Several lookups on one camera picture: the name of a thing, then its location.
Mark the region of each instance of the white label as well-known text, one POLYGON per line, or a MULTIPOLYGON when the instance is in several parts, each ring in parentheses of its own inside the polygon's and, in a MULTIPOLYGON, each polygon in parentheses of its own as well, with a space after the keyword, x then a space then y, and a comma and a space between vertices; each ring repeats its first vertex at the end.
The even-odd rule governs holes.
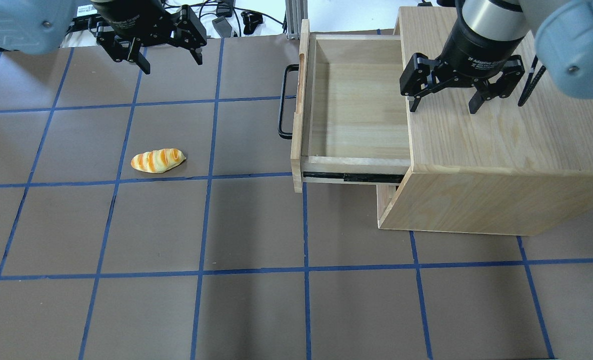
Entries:
POLYGON ((82 6, 77 7, 77 9, 76 9, 76 18, 79 18, 79 16, 86 16, 86 15, 91 15, 91 14, 96 14, 96 13, 97 13, 97 11, 94 6, 82 5, 82 6))

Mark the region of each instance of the croissant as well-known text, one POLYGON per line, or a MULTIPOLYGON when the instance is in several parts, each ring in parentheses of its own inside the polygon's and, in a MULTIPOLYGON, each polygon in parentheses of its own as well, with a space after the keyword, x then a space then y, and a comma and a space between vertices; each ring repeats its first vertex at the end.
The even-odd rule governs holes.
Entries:
POLYGON ((130 161, 130 166, 138 171, 159 174, 178 166, 185 158, 178 148, 162 148, 135 155, 130 161))

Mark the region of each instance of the open drawer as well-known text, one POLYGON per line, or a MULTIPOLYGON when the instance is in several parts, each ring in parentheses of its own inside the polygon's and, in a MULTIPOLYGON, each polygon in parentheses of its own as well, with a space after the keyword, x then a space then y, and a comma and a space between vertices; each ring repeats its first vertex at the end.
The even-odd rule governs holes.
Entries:
POLYGON ((410 167, 401 39, 301 26, 290 164, 303 182, 399 184, 410 167))

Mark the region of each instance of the black handle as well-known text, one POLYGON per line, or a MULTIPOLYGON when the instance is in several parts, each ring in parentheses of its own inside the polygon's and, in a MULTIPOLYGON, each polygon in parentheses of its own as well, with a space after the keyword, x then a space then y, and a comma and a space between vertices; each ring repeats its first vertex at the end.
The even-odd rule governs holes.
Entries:
POLYGON ((299 71, 299 64, 289 64, 283 72, 283 83, 281 84, 281 102, 278 103, 278 136, 282 139, 292 139, 292 132, 283 131, 283 103, 286 101, 286 80, 288 73, 299 71))

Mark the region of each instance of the toy bread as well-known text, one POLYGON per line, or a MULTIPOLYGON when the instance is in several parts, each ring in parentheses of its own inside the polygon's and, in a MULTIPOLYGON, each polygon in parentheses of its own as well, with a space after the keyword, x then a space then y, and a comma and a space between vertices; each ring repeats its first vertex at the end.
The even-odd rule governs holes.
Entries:
POLYGON ((145 173, 164 173, 185 160, 178 148, 162 148, 161 150, 146 151, 132 157, 130 166, 145 173))

